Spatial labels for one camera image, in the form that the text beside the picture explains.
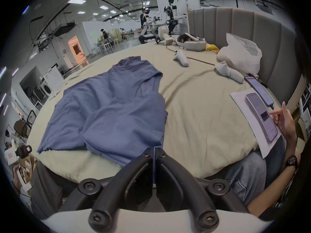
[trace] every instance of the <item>doorway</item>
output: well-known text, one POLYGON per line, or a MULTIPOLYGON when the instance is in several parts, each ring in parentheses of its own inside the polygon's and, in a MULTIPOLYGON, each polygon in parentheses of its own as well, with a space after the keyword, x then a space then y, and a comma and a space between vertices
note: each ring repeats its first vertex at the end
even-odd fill
POLYGON ((76 35, 68 41, 68 45, 77 64, 81 64, 86 61, 86 57, 76 35))

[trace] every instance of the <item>hand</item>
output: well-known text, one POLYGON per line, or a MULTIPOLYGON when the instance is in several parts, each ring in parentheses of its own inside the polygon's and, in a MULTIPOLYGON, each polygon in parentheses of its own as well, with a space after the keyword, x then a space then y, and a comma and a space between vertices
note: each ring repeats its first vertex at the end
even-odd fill
POLYGON ((298 166, 299 166, 300 159, 301 159, 301 153, 300 153, 300 151, 297 148, 295 150, 295 156, 297 157, 297 162, 298 162, 298 166))
POLYGON ((21 182, 20 182, 18 175, 17 175, 18 168, 19 168, 19 165, 15 165, 13 167, 13 175, 14 175, 13 184, 20 191, 21 190, 21 182))
POLYGON ((282 109, 274 108, 273 111, 270 111, 270 115, 272 115, 274 123, 279 126, 279 129, 285 137, 287 144, 293 144, 296 146, 297 135, 295 123, 290 111, 286 109, 285 102, 282 103, 282 109))

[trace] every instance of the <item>black watch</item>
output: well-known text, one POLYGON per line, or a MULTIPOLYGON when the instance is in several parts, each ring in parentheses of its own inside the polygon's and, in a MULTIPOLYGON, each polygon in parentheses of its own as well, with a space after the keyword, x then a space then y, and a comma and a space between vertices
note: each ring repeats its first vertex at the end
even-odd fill
POLYGON ((295 165, 295 169, 298 169, 298 161, 297 161, 297 157, 295 155, 292 155, 288 158, 287 162, 286 162, 286 166, 293 166, 295 165))

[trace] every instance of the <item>upholstered headboard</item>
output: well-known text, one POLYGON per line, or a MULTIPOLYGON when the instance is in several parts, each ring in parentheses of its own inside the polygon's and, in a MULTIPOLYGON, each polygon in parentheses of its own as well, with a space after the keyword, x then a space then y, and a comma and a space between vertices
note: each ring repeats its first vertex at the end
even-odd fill
POLYGON ((262 14, 238 8, 191 10, 188 22, 189 33, 219 48, 228 45, 226 33, 254 41, 262 51, 260 79, 280 103, 288 103, 301 78, 294 52, 294 32, 262 14))

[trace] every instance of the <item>white plastic bag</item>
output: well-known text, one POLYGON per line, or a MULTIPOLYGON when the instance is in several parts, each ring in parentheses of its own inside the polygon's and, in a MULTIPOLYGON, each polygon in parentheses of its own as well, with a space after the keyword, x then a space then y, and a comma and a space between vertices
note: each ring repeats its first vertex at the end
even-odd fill
POLYGON ((226 34, 227 47, 220 49, 217 59, 229 67, 256 75, 260 70, 261 50, 256 43, 231 33, 226 34))

